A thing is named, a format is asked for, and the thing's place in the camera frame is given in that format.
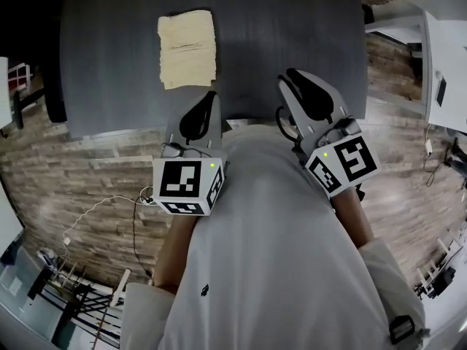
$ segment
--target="white cable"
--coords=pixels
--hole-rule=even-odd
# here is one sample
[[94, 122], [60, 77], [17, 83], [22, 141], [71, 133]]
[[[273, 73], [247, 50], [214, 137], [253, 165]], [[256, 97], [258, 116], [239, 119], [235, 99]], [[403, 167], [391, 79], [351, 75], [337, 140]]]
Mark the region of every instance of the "white cable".
[[142, 200], [141, 200], [141, 197], [143, 197], [143, 192], [144, 192], [144, 190], [146, 190], [147, 188], [152, 188], [152, 187], [153, 187], [152, 185], [148, 185], [147, 187], [144, 187], [144, 188], [141, 190], [141, 192], [139, 193], [138, 199], [139, 199], [139, 201], [141, 202], [142, 205], [145, 205], [145, 206], [158, 206], [158, 204], [156, 204], [156, 203], [145, 203], [145, 202], [142, 202]]
[[[141, 192], [139, 193], [139, 197], [138, 197], [139, 200], [140, 200], [140, 198], [141, 198], [141, 194], [143, 193], [143, 191], [144, 191], [145, 189], [149, 188], [149, 187], [152, 187], [152, 185], [148, 185], [147, 187], [144, 187], [144, 188], [141, 190]], [[122, 196], [122, 195], [113, 195], [112, 197], [107, 197], [107, 198], [105, 198], [104, 200], [102, 200], [102, 201], [100, 201], [100, 202], [98, 202], [98, 203], [95, 203], [94, 206], [93, 206], [92, 208], [90, 208], [89, 210], [87, 210], [85, 213], [81, 214], [81, 215], [78, 217], [78, 219], [76, 219], [76, 220], [74, 221], [73, 225], [72, 225], [68, 230], [65, 230], [65, 231], [63, 232], [63, 238], [62, 238], [62, 244], [63, 244], [63, 245], [62, 245], [62, 246], [63, 246], [63, 248], [66, 250], [66, 252], [65, 252], [65, 254], [59, 255], [59, 257], [68, 257], [69, 254], [70, 254], [70, 252], [69, 252], [69, 250], [68, 250], [68, 248], [66, 247], [66, 244], [65, 244], [65, 239], [66, 239], [66, 236], [65, 236], [65, 235], [66, 235], [69, 231], [71, 231], [71, 230], [74, 228], [74, 226], [75, 226], [76, 224], [78, 224], [78, 222], [79, 222], [84, 216], [86, 216], [89, 212], [91, 212], [92, 210], [94, 210], [94, 209], [96, 208], [96, 206], [100, 205], [101, 203], [103, 203], [103, 202], [105, 202], [105, 201], [107, 201], [107, 200], [112, 200], [113, 198], [123, 198], [123, 199], [125, 199], [125, 200], [127, 200], [127, 201], [130, 201], [130, 202], [132, 202], [132, 203], [135, 203], [136, 205], [158, 206], [158, 204], [149, 204], [149, 203], [138, 202], [138, 201], [135, 202], [135, 201], [131, 200], [130, 198], [124, 197], [124, 196]]]
[[428, 140], [428, 130], [430, 129], [430, 127], [431, 127], [431, 124], [429, 124], [428, 127], [426, 128], [425, 142]]

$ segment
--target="white cube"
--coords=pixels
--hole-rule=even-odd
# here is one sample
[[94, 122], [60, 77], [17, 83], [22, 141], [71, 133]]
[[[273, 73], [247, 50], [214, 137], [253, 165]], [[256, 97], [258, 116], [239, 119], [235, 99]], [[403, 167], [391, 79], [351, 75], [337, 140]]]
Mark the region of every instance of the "white cube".
[[338, 195], [379, 172], [378, 156], [367, 141], [358, 133], [317, 148], [305, 167], [330, 197]]
[[155, 158], [153, 199], [169, 214], [210, 215], [225, 180], [220, 158]]

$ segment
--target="gray table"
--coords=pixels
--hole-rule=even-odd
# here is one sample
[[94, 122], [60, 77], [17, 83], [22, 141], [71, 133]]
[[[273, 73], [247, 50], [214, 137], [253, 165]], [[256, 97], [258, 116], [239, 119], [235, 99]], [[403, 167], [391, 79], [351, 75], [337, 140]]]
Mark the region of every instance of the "gray table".
[[223, 118], [273, 118], [277, 76], [288, 67], [322, 77], [365, 116], [359, 0], [65, 0], [61, 75], [71, 134], [163, 127], [205, 93], [164, 90], [159, 80], [158, 18], [200, 8], [214, 18]]

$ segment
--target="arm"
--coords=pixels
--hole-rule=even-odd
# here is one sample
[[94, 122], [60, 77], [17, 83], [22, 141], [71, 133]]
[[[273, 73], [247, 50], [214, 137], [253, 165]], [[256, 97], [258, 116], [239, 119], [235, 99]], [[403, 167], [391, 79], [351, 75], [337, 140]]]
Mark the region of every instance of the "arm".
[[123, 307], [120, 348], [156, 349], [182, 280], [188, 247], [198, 217], [176, 216], [155, 264], [155, 287], [128, 284]]
[[153, 280], [156, 287], [176, 294], [187, 263], [188, 247], [198, 217], [178, 215], [172, 221], [155, 264]]
[[407, 284], [404, 274], [386, 244], [375, 238], [360, 204], [357, 192], [350, 188], [333, 198], [336, 216], [360, 252], [368, 268], [388, 322], [409, 315], [416, 332], [425, 328], [422, 302]]
[[354, 188], [339, 193], [332, 201], [337, 219], [344, 226], [357, 249], [374, 239], [370, 223], [366, 219]]

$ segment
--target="electronic device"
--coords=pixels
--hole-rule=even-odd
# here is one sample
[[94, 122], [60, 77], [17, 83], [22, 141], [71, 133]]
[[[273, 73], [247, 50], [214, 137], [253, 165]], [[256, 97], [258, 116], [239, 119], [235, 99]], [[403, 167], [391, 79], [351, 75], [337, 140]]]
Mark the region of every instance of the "electronic device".
[[425, 150], [426, 150], [426, 154], [428, 156], [433, 154], [433, 146], [431, 145], [431, 140], [430, 139], [425, 141]]
[[443, 100], [444, 100], [444, 94], [446, 92], [446, 80], [444, 77], [442, 77], [439, 87], [438, 87], [438, 92], [436, 93], [436, 103], [438, 103], [439, 106], [443, 105]]
[[379, 159], [338, 90], [306, 71], [279, 77], [283, 108], [298, 131], [292, 149], [324, 191], [333, 197], [380, 170]]
[[225, 181], [220, 100], [209, 91], [170, 121], [153, 159], [153, 199], [169, 214], [207, 216]]

